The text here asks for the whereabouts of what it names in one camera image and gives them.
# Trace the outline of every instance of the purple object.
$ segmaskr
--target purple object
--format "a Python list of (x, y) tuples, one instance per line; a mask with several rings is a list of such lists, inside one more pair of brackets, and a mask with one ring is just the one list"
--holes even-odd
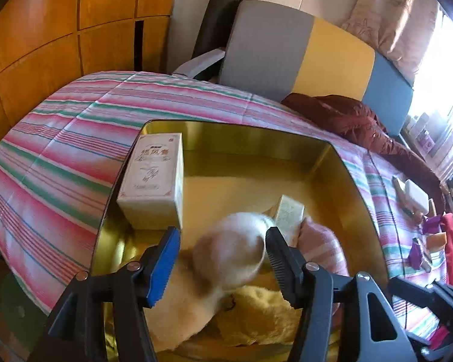
[(423, 223), (423, 234), (438, 234), (441, 233), (441, 215), (433, 216), (432, 218), (427, 218)]
[(435, 146), (435, 142), (429, 135), (427, 130), (421, 132), (421, 134), (417, 137), (418, 143), (420, 144), (421, 148), (428, 153), (431, 149)]
[(411, 267), (414, 269), (421, 268), (421, 262), (423, 261), (423, 254), (421, 253), (421, 246), (419, 246), (418, 238), (413, 238), (413, 245), (409, 251), (408, 261)]

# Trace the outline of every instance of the blue panel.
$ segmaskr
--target blue panel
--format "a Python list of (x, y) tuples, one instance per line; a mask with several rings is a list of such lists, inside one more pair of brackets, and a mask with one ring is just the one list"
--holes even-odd
[(390, 135), (398, 135), (408, 114), (413, 89), (383, 55), (376, 52), (362, 102), (379, 117)]

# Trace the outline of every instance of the pink curtain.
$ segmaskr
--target pink curtain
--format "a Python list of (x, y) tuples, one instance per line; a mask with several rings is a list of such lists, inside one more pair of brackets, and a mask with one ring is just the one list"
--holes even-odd
[(438, 10), (436, 0), (358, 0), (342, 28), (391, 60), (412, 85)]

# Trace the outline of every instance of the headboard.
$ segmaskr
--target headboard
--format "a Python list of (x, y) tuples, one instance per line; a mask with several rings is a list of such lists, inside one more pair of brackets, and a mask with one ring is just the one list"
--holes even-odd
[(413, 90), (397, 69), (341, 28), (298, 9), (258, 0), (240, 3), (220, 84), (281, 101), (292, 92), (337, 94), (370, 106), (399, 134)]

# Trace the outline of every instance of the white cardboard box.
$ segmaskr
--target white cardboard box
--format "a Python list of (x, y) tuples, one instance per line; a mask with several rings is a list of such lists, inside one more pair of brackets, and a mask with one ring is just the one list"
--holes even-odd
[(133, 228), (181, 229), (183, 169), (181, 133), (139, 137), (117, 196)]
[(268, 213), (288, 246), (297, 246), (300, 224), (304, 219), (304, 208), (302, 203), (283, 194), (279, 203)]

